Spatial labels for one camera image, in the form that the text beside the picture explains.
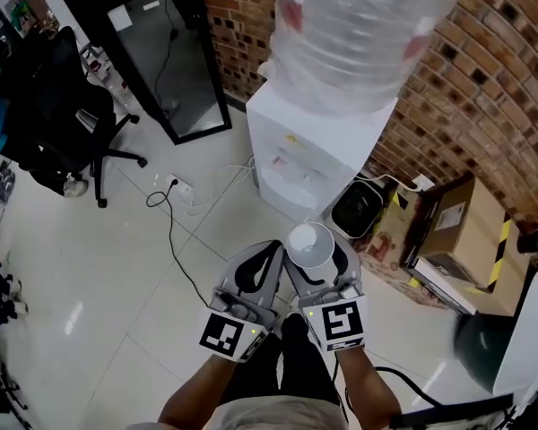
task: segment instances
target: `white cable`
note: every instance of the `white cable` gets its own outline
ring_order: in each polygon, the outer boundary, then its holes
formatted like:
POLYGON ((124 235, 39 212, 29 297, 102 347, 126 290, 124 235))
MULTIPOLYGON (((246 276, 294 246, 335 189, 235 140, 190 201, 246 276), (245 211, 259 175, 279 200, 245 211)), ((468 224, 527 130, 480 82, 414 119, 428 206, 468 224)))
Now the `white cable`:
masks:
POLYGON ((412 191, 414 193, 418 193, 418 192, 422 191, 420 186, 417 186, 416 188, 411 188, 410 186, 405 185, 403 182, 401 182, 397 178, 394 178, 393 176, 390 176, 388 174, 383 174, 382 176, 375 176, 373 178, 365 178, 364 176, 360 176, 360 175, 357 174, 357 176, 355 178, 357 180, 361 180, 363 182, 374 182, 376 180, 380 180, 381 178, 383 178, 385 176, 387 176, 388 178, 390 178, 392 180, 395 180, 396 183, 399 184, 400 186, 402 186, 405 190, 412 191))
POLYGON ((196 215, 199 215, 200 213, 202 213, 202 207, 205 207, 205 206, 208 206, 210 205, 212 202, 215 202, 217 201, 218 199, 220 199, 225 193, 227 193, 227 191, 232 187, 232 186, 235 186, 239 183, 241 183, 243 180, 245 180, 249 174, 251 173, 251 171, 255 168, 255 162, 253 162, 253 164, 251 164, 251 161, 253 160, 253 156, 251 158, 249 158, 249 160, 247 161, 247 165, 246 166, 238 166, 238 165, 235 165, 235 164, 230 164, 228 166, 225 166, 224 168, 218 168, 216 171, 215 171, 215 175, 213 176, 214 178, 214 182, 213 182, 213 198, 208 201, 208 202, 204 202, 204 203, 201 203, 201 204, 188 204, 187 207, 187 215, 189 215, 190 217, 194 217, 196 215), (242 176, 239 180, 235 181, 235 179, 233 179, 231 181, 231 183, 229 183, 227 185, 227 187, 217 196, 215 196, 215 192, 217 191, 217 180, 218 180, 218 175, 220 174, 220 172, 222 170, 225 170, 226 168, 241 168, 241 169, 246 169, 247 172, 244 176, 242 176))

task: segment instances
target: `white floor tile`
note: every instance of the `white floor tile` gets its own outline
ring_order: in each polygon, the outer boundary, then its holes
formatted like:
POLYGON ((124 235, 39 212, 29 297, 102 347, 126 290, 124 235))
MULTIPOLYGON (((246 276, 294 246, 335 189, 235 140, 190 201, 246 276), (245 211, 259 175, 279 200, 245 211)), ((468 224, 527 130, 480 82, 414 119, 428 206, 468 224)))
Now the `white floor tile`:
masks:
MULTIPOLYGON (((393 365, 383 358, 376 356, 372 352, 367 351, 367 356, 369 357, 371 363, 374 366, 383 366, 393 368, 403 374, 406 374, 414 383, 416 383, 421 389, 427 393, 431 398, 436 401, 441 402, 442 404, 458 404, 472 401, 474 399, 468 397, 462 389, 456 389, 454 387, 444 387, 440 386, 437 383, 432 382, 431 380, 426 380, 417 374, 411 373, 402 369, 397 365, 393 365)), ((401 410, 403 413, 411 413, 419 411, 422 409, 429 409, 432 407, 428 402, 421 399, 415 391, 413 391, 401 378, 398 376, 389 373, 389 372, 379 372, 380 376, 383 378, 388 387, 393 391, 396 398, 401 405, 401 410)), ((345 410, 347 412, 347 417, 349 418, 349 425, 351 430, 360 430, 360 426, 356 417, 351 413, 349 408, 346 405, 345 400, 345 383, 343 377, 343 371, 339 367, 339 373, 337 375, 335 386, 342 397, 345 410)), ((464 426, 439 426, 438 428, 444 428, 446 430, 452 430, 453 428, 462 428, 465 430, 468 428, 467 424, 464 426)))
MULTIPOLYGON (((83 429, 122 429, 154 420, 164 400, 209 357, 197 345, 203 304, 173 262, 169 217, 145 200, 165 188, 173 172, 195 188, 196 203, 207 201, 216 169, 247 162, 245 115, 230 112, 232 130, 179 146, 141 113, 140 124, 127 125, 116 146, 149 164, 108 161, 105 210, 97 207, 93 185, 80 199, 64 199, 17 171, 0 225, 0 260, 22 280, 30 315, 1 328, 0 349, 40 427, 74 430, 82 422, 83 429)), ((237 173, 227 170, 219 191, 245 171, 237 173)), ((283 240, 295 225, 260 198, 251 176, 195 216, 177 196, 170 199, 178 221, 176 254, 207 302, 226 260, 252 244, 283 240)), ((455 360, 454 314, 416 305, 365 271, 362 278, 369 296, 367 349, 375 365, 405 371, 445 403, 489 396, 455 360)), ((284 272, 273 305, 280 314, 292 292, 284 272)), ((332 371, 334 358, 325 361, 332 371)), ((384 377, 403 410, 427 406, 400 379, 384 377)))
POLYGON ((169 195, 174 218, 193 232, 214 204, 208 202, 215 194, 220 194, 239 171, 238 168, 222 168, 243 166, 252 155, 245 114, 230 107, 230 115, 232 129, 177 146, 160 125, 149 118, 140 122, 138 126, 142 131, 126 148, 146 158, 149 164, 140 168, 135 161, 125 159, 115 159, 115 163, 146 194, 167 190, 165 179, 171 173, 193 186, 195 205, 206 205, 191 209, 192 215, 175 193, 169 195))
POLYGON ((126 430, 156 422, 182 382, 129 337, 124 339, 83 416, 83 430, 126 430))
POLYGON ((0 414, 0 430, 24 430, 13 414, 0 414))
POLYGON ((464 391, 474 399, 490 396, 456 360, 456 315, 426 307, 361 269, 368 298, 367 349, 439 385, 464 391))
MULTIPOLYGON (((225 269, 225 261, 194 237, 178 259, 209 302, 213 286, 225 269)), ((203 308, 193 286, 173 263, 135 321, 130 335, 185 381, 210 356, 198 345, 199 317, 203 308)))
MULTIPOLYGON (((127 331, 173 262, 169 217, 147 207, 145 195, 117 169, 108 171, 106 184, 116 188, 107 209, 92 198, 77 200, 51 229, 68 265, 80 270, 88 298, 127 331)), ((176 223, 171 237, 179 253, 190 235, 176 223)))
POLYGON ((259 196, 253 177, 232 186, 213 206, 195 236, 228 260, 250 245, 284 238, 295 223, 259 196))

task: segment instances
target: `black office chair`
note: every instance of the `black office chair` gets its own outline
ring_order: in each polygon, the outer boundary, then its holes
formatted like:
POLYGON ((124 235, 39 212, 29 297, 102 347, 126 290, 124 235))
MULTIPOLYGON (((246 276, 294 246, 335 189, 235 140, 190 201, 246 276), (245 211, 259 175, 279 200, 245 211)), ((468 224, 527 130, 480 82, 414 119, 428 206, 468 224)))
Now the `black office chair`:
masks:
POLYGON ((85 77, 72 29, 64 27, 51 41, 39 34, 29 37, 2 62, 0 96, 10 101, 4 133, 37 143, 54 155, 55 171, 79 174, 90 166, 98 206, 105 208, 103 158, 134 159, 141 168, 147 165, 138 155, 109 147, 124 125, 137 124, 139 116, 128 114, 117 123, 111 94, 85 77), (97 119, 93 132, 76 117, 78 112, 97 119))

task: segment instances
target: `electrical cable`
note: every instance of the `electrical cable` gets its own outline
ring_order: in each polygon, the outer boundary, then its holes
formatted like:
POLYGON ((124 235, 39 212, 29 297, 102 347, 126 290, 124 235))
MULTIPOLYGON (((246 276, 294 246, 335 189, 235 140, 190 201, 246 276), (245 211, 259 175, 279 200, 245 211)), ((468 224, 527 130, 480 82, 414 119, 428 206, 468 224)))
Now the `electrical cable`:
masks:
MULTIPOLYGON (((212 199, 211 201, 209 201, 207 204, 221 198, 225 193, 227 193, 227 191, 234 185, 242 182, 243 180, 245 180, 247 178, 247 176, 251 173, 251 170, 253 170, 253 168, 255 167, 255 165, 251 166, 251 160, 252 160, 253 157, 249 158, 249 160, 247 161, 247 166, 237 166, 237 165, 230 165, 230 166, 225 166, 224 168, 221 168, 221 169, 218 169, 216 172, 215 172, 215 176, 217 177, 217 174, 225 169, 225 168, 245 168, 247 169, 247 173, 242 177, 240 178, 240 180, 238 180, 237 182, 236 181, 231 181, 231 183, 227 186, 227 188, 225 188, 223 190, 223 192, 215 197, 214 199, 212 199)), ((181 265, 181 262, 179 262, 179 259, 178 257, 176 256, 176 253, 175 253, 175 248, 173 246, 173 240, 171 238, 171 234, 173 232, 173 224, 174 224, 174 219, 173 219, 173 206, 171 205, 171 202, 169 201, 169 193, 171 192, 171 189, 178 184, 178 180, 177 179, 174 179, 170 184, 169 184, 169 188, 168 188, 168 191, 167 192, 163 192, 163 191, 154 191, 153 193, 150 193, 146 198, 145 198, 145 205, 149 208, 153 208, 153 207, 158 207, 160 205, 162 205, 163 203, 167 203, 168 206, 169 206, 169 247, 171 248, 171 254, 173 255, 173 259, 176 261, 176 263, 178 264, 179 266, 179 269, 181 269, 181 271, 184 273, 184 275, 186 276, 186 278, 191 282, 191 285, 193 285, 194 287, 194 290, 196 292, 196 294, 199 296, 199 299, 202 300, 202 302, 208 306, 207 302, 205 301, 204 297, 202 297, 201 293, 199 292, 199 289, 197 288, 197 285, 195 284, 195 281, 189 277, 189 274, 187 274, 186 270, 184 269, 184 267, 181 265), (160 201, 158 202, 154 202, 154 203, 150 203, 151 202, 151 199, 153 196, 157 195, 157 194, 160 194, 161 196, 163 196, 163 199, 161 199, 160 201)))
POLYGON ((387 368, 385 366, 375 366, 375 369, 379 372, 396 374, 406 383, 406 385, 413 389, 417 393, 417 395, 419 395, 427 403, 431 404, 434 407, 443 406, 442 403, 436 401, 435 399, 427 395, 424 390, 421 389, 421 387, 419 387, 416 383, 414 383, 406 374, 401 373, 400 371, 393 368, 387 368))
MULTIPOLYGON (((187 206, 189 208, 195 208, 195 207, 205 207, 209 204, 211 204, 212 202, 215 202, 217 201, 218 199, 220 199, 225 193, 227 193, 227 191, 234 185, 237 185, 239 183, 241 183, 243 180, 245 180, 249 174, 253 171, 253 169, 255 168, 255 162, 253 162, 253 164, 251 164, 251 161, 253 160, 253 156, 251 158, 249 158, 249 160, 247 161, 247 165, 246 166, 238 166, 238 165, 235 165, 235 164, 230 164, 228 166, 225 166, 224 168, 218 168, 216 171, 215 171, 215 175, 213 176, 214 178, 214 181, 213 181, 213 198, 207 202, 203 202, 201 204, 188 204, 187 206), (244 168, 244 169, 247 169, 247 173, 242 177, 240 178, 237 182, 235 180, 233 180, 228 186, 227 188, 225 188, 219 195, 215 195, 215 191, 217 190, 217 179, 218 179, 218 175, 219 173, 222 171, 222 170, 225 170, 226 168, 244 168)), ((197 211, 191 211, 191 210, 187 210, 187 215, 189 215, 190 217, 194 217, 195 215, 199 215, 201 214, 202 211, 201 210, 197 210, 197 211)))
MULTIPOLYGON (((337 358, 335 358, 335 364, 334 364, 334 371, 333 371, 333 383, 337 377, 337 372, 338 372, 338 369, 339 369, 339 360, 337 358)), ((429 404, 431 404, 432 406, 434 406, 435 408, 437 407, 440 407, 440 406, 443 406, 442 403, 436 401, 435 399, 433 399, 432 397, 430 397, 427 393, 425 393, 421 387, 419 387, 416 383, 414 383, 412 381, 412 379, 410 379, 406 374, 404 373, 401 373, 400 371, 396 370, 396 369, 393 369, 393 368, 388 368, 388 367, 385 367, 385 366, 375 366, 375 369, 379 372, 385 372, 385 373, 392 373, 392 374, 396 374, 398 377, 400 377, 411 389, 413 389, 417 395, 419 395, 423 400, 425 400, 426 402, 428 402, 429 404)), ((352 404, 351 404, 351 399, 349 398, 349 391, 347 390, 347 388, 345 387, 344 388, 344 399, 345 399, 345 402, 347 403, 347 407, 349 408, 349 410, 351 411, 352 414, 355 413, 355 411, 352 409, 352 404)), ((508 420, 505 420, 502 425, 505 425, 506 423, 508 422, 508 420)), ((498 426, 497 428, 495 428, 494 430, 499 430, 501 428, 501 426, 498 426)))
POLYGON ((171 247, 171 254, 173 255, 173 259, 178 264, 179 269, 181 269, 181 271, 185 274, 187 279, 191 282, 191 285, 193 285, 196 294, 199 296, 199 299, 201 299, 202 302, 206 306, 208 306, 207 303, 204 300, 204 297, 202 297, 201 293, 199 293, 199 289, 197 288, 197 285, 195 284, 194 280, 191 277, 189 277, 186 270, 184 269, 184 267, 179 262, 179 259, 176 256, 175 249, 174 249, 174 246, 173 246, 173 240, 171 239, 171 233, 173 232, 173 207, 171 206, 171 202, 169 202, 168 196, 169 196, 169 192, 171 191, 171 188, 173 188, 177 184, 176 182, 177 182, 177 180, 173 180, 171 182, 171 184, 169 185, 168 191, 166 193, 164 193, 163 191, 154 191, 153 193, 148 195, 147 198, 145 199, 145 205, 147 207, 149 207, 150 209, 152 209, 153 207, 158 207, 159 205, 162 205, 164 202, 166 202, 168 204, 168 206, 169 206, 169 246, 171 247), (159 201, 159 202, 150 204, 150 199, 156 194, 161 194, 163 196, 163 199, 161 201, 159 201))
POLYGON ((171 55, 171 42, 175 39, 175 36, 173 36, 172 34, 175 31, 175 34, 177 36, 177 33, 178 33, 178 30, 176 29, 175 24, 173 23, 173 21, 171 20, 171 17, 169 16, 168 0, 163 0, 163 2, 164 2, 163 10, 165 11, 165 14, 168 16, 169 23, 171 24, 171 32, 169 33, 169 39, 168 39, 168 53, 163 59, 163 64, 161 65, 161 68, 155 77, 155 81, 153 82, 153 92, 155 93, 155 96, 158 99, 158 104, 160 105, 160 108, 161 108, 161 95, 158 91, 158 82, 160 81, 160 77, 163 74, 163 71, 165 70, 166 65, 168 64, 169 56, 171 55))
POLYGON ((514 416, 514 413, 516 412, 516 407, 513 407, 510 412, 507 412, 504 409, 504 420, 500 422, 497 426, 493 428, 493 430, 500 430, 503 428, 508 422, 513 422, 512 416, 514 416))
POLYGON ((381 178, 384 178, 384 177, 390 178, 391 180, 395 180, 396 183, 399 184, 400 186, 402 186, 405 190, 412 191, 414 193, 418 193, 418 192, 422 191, 420 186, 417 186, 416 188, 411 188, 410 186, 407 186, 403 182, 401 182, 398 178, 395 178, 395 177, 393 177, 391 175, 388 175, 388 174, 383 174, 382 176, 374 176, 372 178, 365 178, 364 176, 357 175, 355 178, 357 180, 360 180, 360 181, 363 181, 363 182, 375 182, 375 181, 380 180, 381 178))

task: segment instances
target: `chair base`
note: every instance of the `chair base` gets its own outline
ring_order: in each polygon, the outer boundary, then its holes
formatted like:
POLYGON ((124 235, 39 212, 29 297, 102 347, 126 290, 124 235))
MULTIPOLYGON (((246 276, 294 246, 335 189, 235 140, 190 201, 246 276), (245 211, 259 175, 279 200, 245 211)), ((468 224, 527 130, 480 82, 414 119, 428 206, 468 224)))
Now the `chair base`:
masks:
MULTIPOLYGON (((137 115, 126 115, 120 120, 119 123, 117 123, 113 137, 115 137, 117 133, 119 133, 119 131, 124 127, 124 125, 126 125, 128 121, 131 121, 133 124, 137 124, 140 121, 140 117, 137 115)), ((134 161, 137 161, 137 165, 140 168, 144 168, 145 166, 147 166, 146 158, 142 158, 141 156, 138 156, 133 153, 128 153, 127 151, 113 150, 111 148, 105 149, 103 154, 95 158, 94 161, 90 164, 90 176, 94 178, 96 201, 98 202, 98 207, 100 209, 105 209, 106 207, 108 207, 108 200, 101 197, 101 168, 103 165, 103 159, 106 156, 121 159, 132 159, 134 161)))

